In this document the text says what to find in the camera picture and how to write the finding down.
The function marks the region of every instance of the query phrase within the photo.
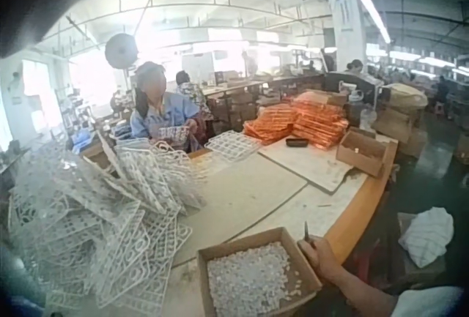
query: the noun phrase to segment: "pillar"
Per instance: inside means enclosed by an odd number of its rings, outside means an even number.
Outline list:
[[[336,66],[339,72],[347,63],[360,59],[366,65],[366,32],[360,0],[328,0],[336,38]]]

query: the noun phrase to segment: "stack of orange trays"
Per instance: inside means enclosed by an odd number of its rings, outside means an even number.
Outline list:
[[[340,142],[349,122],[344,118],[342,108],[314,102],[310,96],[305,92],[292,102],[298,114],[292,134],[307,138],[315,147],[327,150]]]
[[[263,145],[269,145],[290,135],[295,119],[296,112],[291,106],[270,106],[256,120],[244,122],[243,132],[260,139]]]

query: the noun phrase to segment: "stool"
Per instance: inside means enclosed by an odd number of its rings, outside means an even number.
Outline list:
[[[441,102],[435,103],[435,115],[436,116],[444,116],[445,115],[445,104]]]

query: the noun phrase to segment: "worker in background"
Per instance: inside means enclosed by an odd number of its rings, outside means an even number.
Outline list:
[[[349,64],[347,64],[347,72],[359,74],[363,70],[363,62],[359,59],[354,59]]]
[[[337,261],[327,239],[311,236],[310,242],[301,240],[299,245],[315,272],[337,286],[364,317],[447,316],[462,297],[463,289],[456,286],[407,290],[395,297],[349,273]]]
[[[244,67],[246,77],[254,77],[257,73],[257,62],[254,58],[250,57],[246,51],[243,51],[242,55],[244,59]]]
[[[186,71],[181,70],[176,74],[177,91],[189,97],[193,103],[200,108],[200,117],[205,122],[207,131],[207,139],[215,136],[213,130],[213,114],[207,106],[207,99],[200,89],[200,86],[196,83],[191,83],[191,77]]]
[[[440,75],[440,81],[437,83],[437,93],[435,95],[435,102],[439,102],[443,104],[443,110],[445,112],[445,116],[448,116],[448,106],[446,104],[448,93],[449,93],[448,82],[446,81],[445,77]]]
[[[130,127],[135,138],[150,138],[160,127],[188,126],[197,140],[204,134],[199,118],[199,106],[188,97],[166,91],[164,67],[145,62],[136,70],[136,109],[130,117]]]

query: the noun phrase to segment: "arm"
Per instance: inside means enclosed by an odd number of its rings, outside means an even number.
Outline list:
[[[298,243],[310,264],[318,275],[337,286],[362,316],[389,317],[392,314],[397,303],[396,297],[383,293],[350,274],[336,260],[326,239],[313,236],[311,242],[312,244],[301,240]]]
[[[132,129],[132,135],[134,138],[149,138],[148,129],[144,125],[144,120],[137,116],[136,111],[132,112],[130,116],[130,128]]]
[[[199,118],[200,107],[193,103],[191,99],[184,96],[182,100],[182,112],[184,114],[185,123],[193,134],[203,130],[201,119]]]

